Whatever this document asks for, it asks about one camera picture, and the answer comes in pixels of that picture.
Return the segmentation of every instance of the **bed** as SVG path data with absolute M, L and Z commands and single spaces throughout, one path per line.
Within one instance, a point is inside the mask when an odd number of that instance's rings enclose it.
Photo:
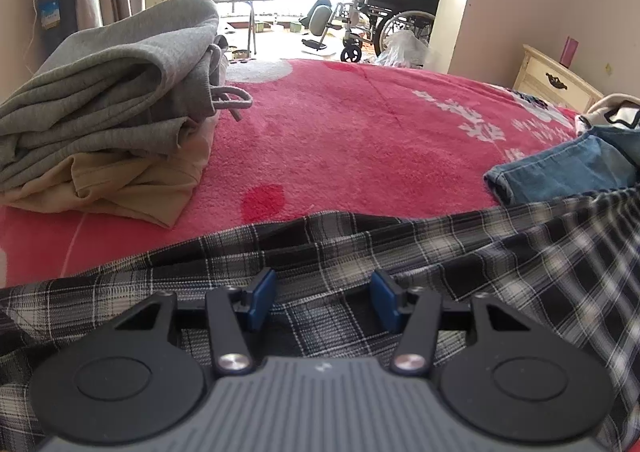
M 574 135 L 574 113 L 415 70 L 321 61 L 231 64 L 254 106 L 224 114 L 173 229 L 100 214 L 0 207 L 0 284 L 73 275 L 248 223 L 322 210 L 428 218 L 482 209 L 493 165 Z

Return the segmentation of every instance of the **plaid shirt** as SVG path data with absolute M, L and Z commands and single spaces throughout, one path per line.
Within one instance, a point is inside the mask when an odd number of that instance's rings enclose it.
M 640 190 L 628 189 L 409 221 L 325 212 L 203 236 L 81 276 L 0 291 L 0 448 L 33 448 L 43 433 L 28 402 L 37 365 L 156 289 L 201 298 L 278 272 L 278 295 L 258 348 L 266 355 L 379 356 L 398 336 L 369 305 L 373 269 L 403 286 L 463 300 L 488 292 L 553 327 L 604 363 L 616 399 L 598 438 L 622 451 L 640 434 Z M 209 360 L 206 332 L 182 346 Z M 441 333 L 438 362 L 464 346 Z

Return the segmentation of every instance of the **beige folded garment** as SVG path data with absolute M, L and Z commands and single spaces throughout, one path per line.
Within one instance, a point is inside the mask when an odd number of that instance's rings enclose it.
M 114 214 L 171 228 L 200 182 L 219 116 L 207 118 L 172 156 L 75 154 L 41 177 L 0 193 L 0 204 L 44 213 Z

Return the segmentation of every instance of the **red spot on blanket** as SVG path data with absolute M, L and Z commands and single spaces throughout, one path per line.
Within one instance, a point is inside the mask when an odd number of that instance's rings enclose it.
M 258 223 L 274 218 L 284 208 L 282 185 L 261 185 L 249 189 L 242 198 L 242 223 Z

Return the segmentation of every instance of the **silver screw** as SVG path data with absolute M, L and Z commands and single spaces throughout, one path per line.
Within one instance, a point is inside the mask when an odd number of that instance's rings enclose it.
M 420 355 L 398 355 L 394 358 L 394 365 L 403 371 L 417 371 L 427 364 L 424 356 Z
M 218 365 L 227 371 L 242 371 L 251 365 L 251 361 L 248 356 L 229 353 L 228 355 L 220 356 Z

